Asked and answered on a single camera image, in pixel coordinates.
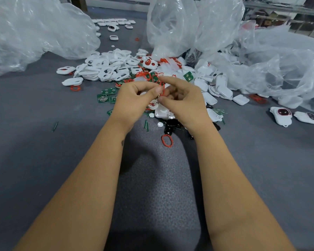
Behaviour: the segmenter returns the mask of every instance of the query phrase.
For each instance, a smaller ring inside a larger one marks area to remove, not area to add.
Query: gray table surface
[[[116,32],[118,42],[110,41],[111,33],[102,28],[99,50],[115,45],[136,53],[144,47],[146,21],[133,18],[133,30]],[[61,84],[66,77],[56,74],[57,68],[82,62],[46,53],[25,72],[0,77],[0,250],[17,243],[82,159],[113,108],[96,99],[110,84],[84,81],[80,92]],[[288,128],[277,125],[268,112],[277,106],[271,100],[239,106],[218,99],[216,106],[228,112],[226,125],[219,123],[220,134],[244,174],[293,244],[314,248],[314,125],[296,119]],[[143,129],[146,119],[149,133]],[[211,250],[195,141],[176,131],[174,146],[166,148],[157,122],[141,117],[126,138],[105,249]]]

